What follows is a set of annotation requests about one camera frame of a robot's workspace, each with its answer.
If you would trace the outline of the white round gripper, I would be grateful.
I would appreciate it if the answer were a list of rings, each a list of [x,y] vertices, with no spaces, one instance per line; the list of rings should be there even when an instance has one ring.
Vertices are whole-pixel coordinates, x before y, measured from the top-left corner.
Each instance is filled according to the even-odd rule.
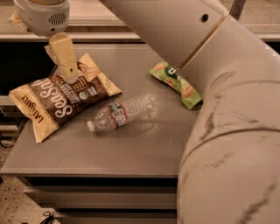
[[[77,80],[79,72],[74,44],[63,32],[69,24],[69,1],[13,0],[13,2],[16,11],[8,18],[8,22],[17,28],[28,28],[37,36],[51,36],[49,49],[55,64],[62,71],[65,80]]]

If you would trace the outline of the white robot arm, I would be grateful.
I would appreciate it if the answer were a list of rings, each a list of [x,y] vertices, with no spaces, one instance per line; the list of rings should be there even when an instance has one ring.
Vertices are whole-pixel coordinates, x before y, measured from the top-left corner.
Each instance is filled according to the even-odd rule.
[[[160,137],[155,149],[102,147],[79,139],[81,122],[36,144],[23,133],[3,166],[23,179],[170,179],[178,187],[115,199],[87,200],[94,223],[280,224],[280,56],[218,0],[100,0],[198,90],[197,117],[174,105],[166,121],[184,149]]]

